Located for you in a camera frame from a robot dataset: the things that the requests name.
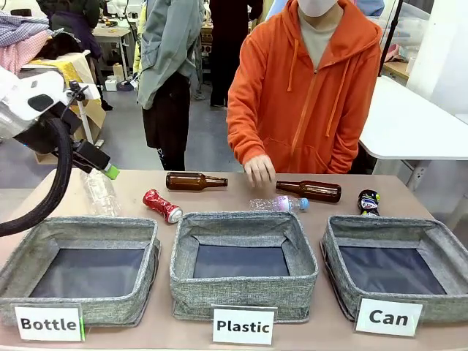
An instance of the orange jacket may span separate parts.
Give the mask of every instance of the orange jacket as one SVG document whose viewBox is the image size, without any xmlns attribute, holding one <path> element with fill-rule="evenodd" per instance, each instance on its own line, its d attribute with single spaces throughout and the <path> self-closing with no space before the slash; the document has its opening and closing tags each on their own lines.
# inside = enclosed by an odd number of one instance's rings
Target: orange jacket
<svg viewBox="0 0 468 351">
<path fill-rule="evenodd" d="M 380 28 L 348 0 L 314 67 L 298 2 L 244 41 L 229 90 L 228 142 L 245 165 L 267 154 L 279 173 L 346 173 L 358 154 L 380 62 Z"/>
</svg>

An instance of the beige shirt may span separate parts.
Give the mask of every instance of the beige shirt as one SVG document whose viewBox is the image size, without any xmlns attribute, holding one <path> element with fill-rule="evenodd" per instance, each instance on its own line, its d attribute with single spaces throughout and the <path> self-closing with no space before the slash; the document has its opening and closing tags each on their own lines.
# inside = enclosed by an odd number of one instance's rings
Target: beige shirt
<svg viewBox="0 0 468 351">
<path fill-rule="evenodd" d="M 314 67 L 319 66 L 320 60 L 322 59 L 323 53 L 330 42 L 333 33 L 338 27 L 338 23 L 335 26 L 327 28 L 326 30 L 316 30 L 310 24 L 303 19 L 302 14 L 299 12 L 299 23 L 301 25 L 301 35 L 304 44 L 306 45 L 307 51 L 309 52 L 310 59 L 314 64 Z"/>
</svg>

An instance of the white label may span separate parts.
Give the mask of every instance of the white label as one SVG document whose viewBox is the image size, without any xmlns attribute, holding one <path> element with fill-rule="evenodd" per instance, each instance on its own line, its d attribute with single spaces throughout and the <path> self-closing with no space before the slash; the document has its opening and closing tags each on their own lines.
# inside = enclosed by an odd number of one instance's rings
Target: white label
<svg viewBox="0 0 468 351">
<path fill-rule="evenodd" d="M 271 345 L 274 317 L 273 311 L 214 309 L 213 341 Z"/>
<path fill-rule="evenodd" d="M 81 341 L 78 308 L 15 306 L 22 340 Z"/>
<path fill-rule="evenodd" d="M 363 298 L 356 331 L 414 336 L 423 305 Z"/>
</svg>

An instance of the red can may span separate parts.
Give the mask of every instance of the red can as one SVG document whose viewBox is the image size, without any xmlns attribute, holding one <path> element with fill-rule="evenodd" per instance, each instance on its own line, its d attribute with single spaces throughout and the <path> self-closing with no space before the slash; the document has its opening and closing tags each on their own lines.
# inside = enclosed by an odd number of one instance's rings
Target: red can
<svg viewBox="0 0 468 351">
<path fill-rule="evenodd" d="M 177 223 L 182 218 L 181 208 L 163 199 L 157 190 L 147 191 L 143 203 L 163 215 L 167 223 Z"/>
</svg>

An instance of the gray fabric basket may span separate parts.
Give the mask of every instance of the gray fabric basket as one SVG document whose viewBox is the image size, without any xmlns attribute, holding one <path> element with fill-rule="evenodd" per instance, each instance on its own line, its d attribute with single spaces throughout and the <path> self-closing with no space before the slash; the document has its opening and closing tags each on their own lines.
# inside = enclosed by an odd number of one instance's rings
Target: gray fabric basket
<svg viewBox="0 0 468 351">
<path fill-rule="evenodd" d="M 2 322 L 16 323 L 15 304 L 78 303 L 85 326 L 136 326 L 157 271 L 156 232 L 151 219 L 46 219 L 0 272 Z"/>
<path fill-rule="evenodd" d="M 357 253 L 355 262 L 349 259 L 350 251 Z M 332 216 L 322 252 L 337 298 L 352 320 L 357 317 L 360 299 L 372 298 L 423 303 L 422 322 L 468 321 L 468 251 L 441 222 Z M 367 259 L 362 257 L 369 252 L 375 254 L 374 266 L 371 260 L 366 265 Z M 362 284 L 374 291 L 359 288 Z M 427 292 L 399 291 L 412 288 Z"/>
<path fill-rule="evenodd" d="M 248 254 L 246 248 L 254 250 L 254 259 L 242 254 L 235 259 L 245 269 L 235 262 L 230 265 L 227 255 L 219 260 L 221 265 L 210 266 L 209 262 L 200 263 L 202 248 L 203 259 L 208 261 L 230 250 Z M 287 267 L 288 276 L 281 273 L 281 264 Z M 204 267 L 202 273 L 215 271 L 218 275 L 194 278 L 200 266 Z M 260 275 L 276 266 L 275 276 Z M 226 275 L 219 275 L 220 270 Z M 246 270 L 252 274 L 233 273 Z M 217 304 L 277 307 L 277 322 L 306 322 L 316 278 L 317 261 L 294 214 L 194 213 L 186 214 L 178 224 L 170 259 L 173 314 L 178 319 L 210 320 L 211 306 Z"/>
</svg>

